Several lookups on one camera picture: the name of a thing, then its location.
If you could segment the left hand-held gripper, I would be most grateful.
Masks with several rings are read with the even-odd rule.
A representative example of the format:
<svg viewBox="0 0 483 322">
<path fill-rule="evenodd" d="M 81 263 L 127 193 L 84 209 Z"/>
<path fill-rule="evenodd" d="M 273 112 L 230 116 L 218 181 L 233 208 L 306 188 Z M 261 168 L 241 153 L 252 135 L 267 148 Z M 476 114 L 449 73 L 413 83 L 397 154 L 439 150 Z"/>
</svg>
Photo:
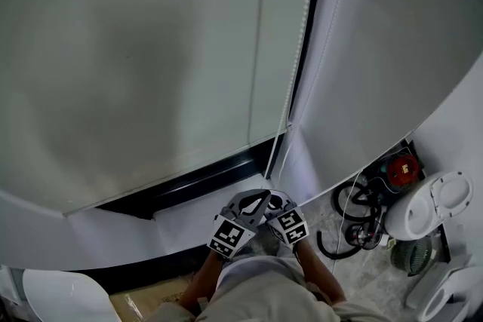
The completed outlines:
<svg viewBox="0 0 483 322">
<path fill-rule="evenodd" d="M 237 193 L 215 216 L 207 247 L 224 259 L 232 259 L 256 235 L 270 198 L 268 189 Z"/>
</svg>

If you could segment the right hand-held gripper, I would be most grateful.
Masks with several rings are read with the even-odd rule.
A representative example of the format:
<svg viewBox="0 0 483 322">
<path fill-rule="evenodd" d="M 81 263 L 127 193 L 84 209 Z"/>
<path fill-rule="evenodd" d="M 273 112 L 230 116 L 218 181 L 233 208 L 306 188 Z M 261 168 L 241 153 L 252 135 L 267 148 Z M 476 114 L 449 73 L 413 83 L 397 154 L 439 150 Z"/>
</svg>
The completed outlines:
<svg viewBox="0 0 483 322">
<path fill-rule="evenodd" d="M 284 245 L 295 245 L 309 235 L 308 225 L 300 207 L 283 191 L 272 190 L 265 217 L 272 234 Z"/>
</svg>

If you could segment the white roller blind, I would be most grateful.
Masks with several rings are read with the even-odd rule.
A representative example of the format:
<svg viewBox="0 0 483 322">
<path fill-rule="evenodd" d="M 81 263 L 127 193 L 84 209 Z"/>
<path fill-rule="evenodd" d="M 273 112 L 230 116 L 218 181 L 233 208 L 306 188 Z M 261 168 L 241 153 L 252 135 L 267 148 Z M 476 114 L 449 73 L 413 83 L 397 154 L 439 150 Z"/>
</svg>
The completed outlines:
<svg viewBox="0 0 483 322">
<path fill-rule="evenodd" d="M 0 0 L 0 191 L 68 214 L 274 137 L 305 0 Z"/>
</svg>

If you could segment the person's left forearm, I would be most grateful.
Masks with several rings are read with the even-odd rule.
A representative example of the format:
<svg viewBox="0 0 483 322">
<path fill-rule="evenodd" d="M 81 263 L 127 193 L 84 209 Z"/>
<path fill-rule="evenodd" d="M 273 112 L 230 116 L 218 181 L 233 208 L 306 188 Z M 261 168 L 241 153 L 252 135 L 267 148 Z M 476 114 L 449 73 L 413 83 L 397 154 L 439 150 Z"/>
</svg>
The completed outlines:
<svg viewBox="0 0 483 322">
<path fill-rule="evenodd" d="M 199 315 L 201 309 L 198 300 L 204 298 L 210 300 L 212 298 L 222 269 L 222 258 L 218 253 L 211 250 L 203 266 L 193 276 L 188 287 L 180 297 L 179 305 L 193 315 Z"/>
</svg>

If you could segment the person's right forearm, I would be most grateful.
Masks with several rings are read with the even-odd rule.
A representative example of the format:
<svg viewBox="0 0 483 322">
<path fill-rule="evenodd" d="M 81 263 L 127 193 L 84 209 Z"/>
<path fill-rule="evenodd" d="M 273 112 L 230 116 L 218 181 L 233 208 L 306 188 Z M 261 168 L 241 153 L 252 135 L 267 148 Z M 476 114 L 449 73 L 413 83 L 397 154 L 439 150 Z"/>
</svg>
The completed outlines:
<svg viewBox="0 0 483 322">
<path fill-rule="evenodd" d="M 346 301 L 339 282 L 319 259 L 307 239 L 297 242 L 295 255 L 299 260 L 307 283 L 317 286 L 333 305 Z"/>
</svg>

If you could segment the person's white shirt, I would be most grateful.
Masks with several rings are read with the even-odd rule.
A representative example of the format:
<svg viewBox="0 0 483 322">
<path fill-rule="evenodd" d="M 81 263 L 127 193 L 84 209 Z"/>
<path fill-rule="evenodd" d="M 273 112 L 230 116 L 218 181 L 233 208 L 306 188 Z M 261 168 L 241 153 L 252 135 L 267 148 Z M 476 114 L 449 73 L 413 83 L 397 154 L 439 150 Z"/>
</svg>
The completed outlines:
<svg viewBox="0 0 483 322">
<path fill-rule="evenodd" d="M 195 316 L 163 303 L 146 322 L 392 322 L 374 305 L 317 300 L 295 259 L 255 256 L 222 270 L 216 291 Z"/>
</svg>

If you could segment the white toilet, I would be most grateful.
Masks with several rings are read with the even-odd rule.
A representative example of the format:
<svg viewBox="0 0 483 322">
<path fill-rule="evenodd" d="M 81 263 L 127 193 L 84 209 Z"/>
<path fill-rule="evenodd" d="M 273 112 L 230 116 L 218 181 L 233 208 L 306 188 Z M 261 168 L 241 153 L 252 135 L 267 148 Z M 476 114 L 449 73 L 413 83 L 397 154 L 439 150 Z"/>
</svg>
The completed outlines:
<svg viewBox="0 0 483 322">
<path fill-rule="evenodd" d="M 439 172 L 418 182 L 386 212 L 386 233 L 399 241 L 418 240 L 462 213 L 473 197 L 472 180 L 461 171 Z"/>
<path fill-rule="evenodd" d="M 408 294 L 417 322 L 464 322 L 483 306 L 483 265 L 470 254 L 434 262 Z"/>
<path fill-rule="evenodd" d="M 22 285 L 41 322 L 122 322 L 108 293 L 87 275 L 27 269 Z"/>
</svg>

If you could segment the red machine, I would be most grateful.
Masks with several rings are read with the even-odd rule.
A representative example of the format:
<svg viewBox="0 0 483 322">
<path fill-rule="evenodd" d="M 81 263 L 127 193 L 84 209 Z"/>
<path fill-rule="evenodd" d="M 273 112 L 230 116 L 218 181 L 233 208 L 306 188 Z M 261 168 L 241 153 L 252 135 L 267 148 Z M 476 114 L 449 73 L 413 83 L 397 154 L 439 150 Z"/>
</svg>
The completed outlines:
<svg viewBox="0 0 483 322">
<path fill-rule="evenodd" d="M 393 155 L 381 167 L 383 175 L 392 186 L 409 186 L 418 180 L 420 165 L 412 154 Z"/>
</svg>

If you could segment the cardboard box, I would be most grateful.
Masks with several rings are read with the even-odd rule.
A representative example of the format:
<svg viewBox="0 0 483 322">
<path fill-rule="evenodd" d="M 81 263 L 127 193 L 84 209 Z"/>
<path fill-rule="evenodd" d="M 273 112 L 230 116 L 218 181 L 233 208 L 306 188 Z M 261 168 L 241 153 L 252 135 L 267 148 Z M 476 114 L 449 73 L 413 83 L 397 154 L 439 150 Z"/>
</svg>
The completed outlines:
<svg viewBox="0 0 483 322">
<path fill-rule="evenodd" d="M 113 294 L 109 297 L 122 322 L 145 322 L 164 302 L 177 302 L 194 274 Z"/>
</svg>

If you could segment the gray round fan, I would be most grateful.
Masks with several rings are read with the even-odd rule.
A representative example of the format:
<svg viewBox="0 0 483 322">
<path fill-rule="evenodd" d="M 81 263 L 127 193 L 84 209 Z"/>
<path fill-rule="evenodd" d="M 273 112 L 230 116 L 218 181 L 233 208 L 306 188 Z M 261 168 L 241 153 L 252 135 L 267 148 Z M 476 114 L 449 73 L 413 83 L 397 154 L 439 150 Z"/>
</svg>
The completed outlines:
<svg viewBox="0 0 483 322">
<path fill-rule="evenodd" d="M 398 241 L 392 248 L 390 262 L 393 267 L 408 274 L 420 274 L 429 264 L 432 255 L 432 241 L 424 237 L 413 241 Z"/>
</svg>

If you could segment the black window frame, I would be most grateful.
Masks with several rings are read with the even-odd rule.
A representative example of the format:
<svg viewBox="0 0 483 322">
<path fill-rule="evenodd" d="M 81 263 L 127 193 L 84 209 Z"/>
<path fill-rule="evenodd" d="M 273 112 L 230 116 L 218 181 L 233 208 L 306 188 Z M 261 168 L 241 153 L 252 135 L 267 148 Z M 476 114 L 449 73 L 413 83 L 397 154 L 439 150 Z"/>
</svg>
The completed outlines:
<svg viewBox="0 0 483 322">
<path fill-rule="evenodd" d="M 289 81 L 288 95 L 285 98 L 285 110 L 281 115 L 283 124 L 288 122 L 294 104 L 295 93 L 308 51 L 317 1 L 305 0 L 306 15 L 303 17 L 294 69 Z M 259 173 L 264 179 L 270 178 L 284 137 L 285 131 L 280 130 L 274 137 L 249 146 L 247 149 L 213 164 L 97 205 L 96 208 L 151 220 L 157 211 L 200 198 Z"/>
</svg>

